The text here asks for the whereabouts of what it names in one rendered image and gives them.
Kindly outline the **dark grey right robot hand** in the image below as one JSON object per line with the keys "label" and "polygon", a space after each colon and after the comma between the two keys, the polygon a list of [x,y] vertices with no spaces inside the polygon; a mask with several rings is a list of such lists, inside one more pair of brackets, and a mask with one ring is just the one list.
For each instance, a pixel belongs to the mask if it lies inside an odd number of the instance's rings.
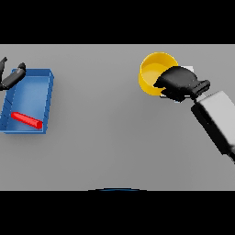
{"label": "dark grey right robot hand", "polygon": [[192,100],[200,97],[209,89],[210,81],[199,81],[190,70],[181,66],[173,66],[164,71],[153,86],[162,88],[162,94],[166,97],[183,102],[187,96]]}

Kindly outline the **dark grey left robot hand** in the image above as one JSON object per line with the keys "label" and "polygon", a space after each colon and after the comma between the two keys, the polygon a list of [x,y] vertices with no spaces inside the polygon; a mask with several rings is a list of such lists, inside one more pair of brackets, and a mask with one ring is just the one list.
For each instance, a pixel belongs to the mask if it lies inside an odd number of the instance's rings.
{"label": "dark grey left robot hand", "polygon": [[2,79],[6,61],[7,57],[0,61],[0,91],[11,89],[26,76],[26,64],[21,62],[13,73]]}

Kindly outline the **pale square measuring scale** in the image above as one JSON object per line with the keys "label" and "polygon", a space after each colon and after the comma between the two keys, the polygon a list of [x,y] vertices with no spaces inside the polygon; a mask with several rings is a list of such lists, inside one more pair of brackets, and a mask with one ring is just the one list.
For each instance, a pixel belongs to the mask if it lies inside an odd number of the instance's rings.
{"label": "pale square measuring scale", "polygon": [[[187,71],[189,71],[190,73],[194,73],[194,67],[191,65],[182,65],[182,66],[178,66],[178,67],[184,68]],[[161,91],[160,98],[169,98],[166,94],[163,93],[164,90],[167,90],[166,87],[164,87],[164,89]]]}

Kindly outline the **yellow bowl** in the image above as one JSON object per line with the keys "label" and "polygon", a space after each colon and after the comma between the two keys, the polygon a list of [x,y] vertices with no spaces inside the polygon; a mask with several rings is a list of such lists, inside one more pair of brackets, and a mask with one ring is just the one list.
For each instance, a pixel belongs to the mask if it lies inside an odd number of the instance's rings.
{"label": "yellow bowl", "polygon": [[177,60],[163,51],[156,51],[146,56],[140,64],[138,77],[141,90],[147,95],[160,96],[162,88],[153,85],[164,71],[177,65]]}

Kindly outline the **red beaker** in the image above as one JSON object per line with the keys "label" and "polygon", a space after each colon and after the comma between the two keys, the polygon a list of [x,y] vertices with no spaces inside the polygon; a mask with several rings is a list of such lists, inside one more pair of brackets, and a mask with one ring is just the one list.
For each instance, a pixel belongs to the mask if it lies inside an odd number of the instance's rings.
{"label": "red beaker", "polygon": [[39,119],[35,119],[33,117],[27,116],[25,114],[21,114],[19,112],[12,112],[11,118],[15,119],[17,121],[20,121],[26,125],[29,125],[35,129],[41,129],[42,128],[42,121]]}

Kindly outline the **blue tray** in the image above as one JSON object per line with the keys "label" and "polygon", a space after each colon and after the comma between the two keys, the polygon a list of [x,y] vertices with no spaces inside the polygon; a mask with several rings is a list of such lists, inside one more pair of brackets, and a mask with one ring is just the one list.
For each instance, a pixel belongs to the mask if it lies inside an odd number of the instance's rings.
{"label": "blue tray", "polygon": [[[0,112],[0,132],[5,134],[45,134],[53,90],[54,76],[51,69],[27,69],[26,76],[6,91]],[[19,112],[42,122],[42,128],[11,118],[12,112]]]}

